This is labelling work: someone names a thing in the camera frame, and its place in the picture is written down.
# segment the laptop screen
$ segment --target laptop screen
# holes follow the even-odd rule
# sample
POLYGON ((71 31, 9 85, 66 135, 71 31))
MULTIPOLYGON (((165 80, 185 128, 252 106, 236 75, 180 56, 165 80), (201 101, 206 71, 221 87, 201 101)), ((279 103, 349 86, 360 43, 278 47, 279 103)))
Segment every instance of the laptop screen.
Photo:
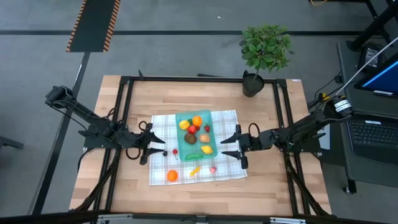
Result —
POLYGON ((389 93, 398 92, 398 61, 386 67, 376 74, 372 79, 362 84, 362 87, 370 90, 385 91, 389 93))

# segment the gray floor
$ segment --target gray floor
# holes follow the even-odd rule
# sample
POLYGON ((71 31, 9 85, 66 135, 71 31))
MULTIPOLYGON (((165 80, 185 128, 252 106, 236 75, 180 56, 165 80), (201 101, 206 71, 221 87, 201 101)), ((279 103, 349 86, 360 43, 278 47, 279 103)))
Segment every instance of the gray floor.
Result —
MULTIPOLYGON (((71 29, 80 4, 77 0, 2 1, 0 29, 71 29)), ((377 5, 379 11, 384 8, 377 5)), ((124 0, 116 29, 240 30, 270 23, 289 30, 363 30, 372 20, 366 5, 356 3, 313 7, 306 0, 124 0)), ((29 213, 61 118, 44 105, 44 96, 53 85, 73 86, 83 56, 65 52, 68 38, 0 35, 0 135, 25 143, 23 151, 5 147, 0 152, 0 216, 29 213)), ((299 78, 307 100, 312 100, 314 92, 340 71, 336 54, 340 39, 292 37, 296 54, 290 56, 290 65, 261 75, 299 78)), ((144 75, 240 77, 247 68, 238 43, 238 36, 228 35, 114 36, 109 52, 90 55, 78 100, 93 109, 103 75, 137 75, 138 69, 144 75)), ((331 84, 326 90, 336 87, 331 84)), ((45 213, 68 209, 83 145, 79 129, 70 124, 45 213)), ((358 194, 346 195, 341 191, 346 181, 344 169, 324 166, 323 170, 335 215, 398 223, 398 189, 358 183, 358 194)))

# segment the green leaves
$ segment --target green leaves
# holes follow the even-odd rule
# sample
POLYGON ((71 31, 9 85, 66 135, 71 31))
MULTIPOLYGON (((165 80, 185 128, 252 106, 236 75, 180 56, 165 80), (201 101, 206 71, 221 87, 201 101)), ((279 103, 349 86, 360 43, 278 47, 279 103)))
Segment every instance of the green leaves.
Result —
POLYGON ((242 31, 243 40, 239 43, 242 58, 246 65, 256 70, 273 68, 280 70, 287 66, 286 53, 294 54, 290 50, 290 35, 284 34, 286 28, 280 26, 263 25, 248 27, 242 31))
POLYGON ((252 44, 249 45, 249 50, 250 50, 251 52, 253 52, 253 53, 256 53, 256 52, 257 52, 256 47, 255 47, 254 45, 252 45, 252 44))
POLYGON ((276 48, 275 45, 274 46, 268 45, 267 46, 267 52, 272 52, 275 48, 276 48))
POLYGON ((258 66, 260 64, 260 60, 258 58, 254 59, 253 66, 258 66))
POLYGON ((252 53, 248 52, 246 54, 242 54, 242 58, 245 59, 245 60, 249 60, 251 58, 251 55, 252 55, 252 53))

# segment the plaid tablecloth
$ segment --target plaid tablecloth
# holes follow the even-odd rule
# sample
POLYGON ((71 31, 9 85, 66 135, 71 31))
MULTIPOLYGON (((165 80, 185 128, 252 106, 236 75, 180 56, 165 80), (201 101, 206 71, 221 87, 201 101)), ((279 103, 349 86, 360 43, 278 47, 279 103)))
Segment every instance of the plaid tablecloth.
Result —
POLYGON ((150 147, 165 149, 168 156, 164 157, 161 153, 151 155, 149 162, 149 185, 169 185, 169 184, 191 184, 196 182, 210 182, 219 180, 239 179, 247 177, 246 170, 242 170, 241 163, 237 159, 222 154, 223 151, 235 151, 239 149, 238 142, 231 144, 220 144, 232 136, 235 132, 235 126, 238 123, 238 117, 235 110, 213 111, 211 112, 213 120, 213 131, 217 142, 218 154, 212 159, 203 159, 199 161, 182 162, 177 155, 173 155, 173 149, 178 150, 177 125, 175 123, 175 114, 152 116, 153 132, 165 144, 152 142, 150 147), (200 166, 201 169, 193 177, 190 177, 191 171, 200 166), (211 167, 216 167, 215 173, 210 172, 211 167), (167 172, 176 170, 178 179, 175 182, 167 180, 167 172))

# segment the wooden table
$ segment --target wooden table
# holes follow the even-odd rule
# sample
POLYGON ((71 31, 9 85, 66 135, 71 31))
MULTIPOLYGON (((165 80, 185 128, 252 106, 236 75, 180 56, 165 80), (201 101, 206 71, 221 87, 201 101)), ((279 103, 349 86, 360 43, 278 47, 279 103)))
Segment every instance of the wooden table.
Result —
MULTIPOLYGON (((103 78, 95 108, 98 115, 107 115, 114 106, 119 80, 120 76, 103 78)), ((303 86, 300 80, 287 80, 287 86, 293 118, 298 121, 308 115, 303 86)), ((284 123, 288 124, 282 90, 279 95, 284 123)), ((134 82, 127 125, 131 131, 139 133, 138 122, 150 122, 152 115, 202 109, 236 110, 243 132, 246 132, 251 122, 256 122, 262 131, 279 127, 272 85, 266 84, 255 97, 247 98, 242 94, 240 83, 155 81, 134 82)), ((130 155, 136 153, 132 149, 129 152, 130 155)), ((150 187, 149 164, 141 166, 138 161, 129 160, 122 152, 111 211, 291 216, 282 153, 273 147, 246 155, 249 168, 248 177, 244 179, 150 187)), ((104 149, 94 149, 82 160, 70 208, 79 206, 96 185, 103 156, 104 149)), ((322 208, 330 212, 319 161, 309 153, 302 153, 301 160, 306 186, 322 208)), ((104 208, 107 191, 106 186, 100 208, 104 208)), ((297 186, 295 192, 298 208, 302 212, 297 186)))

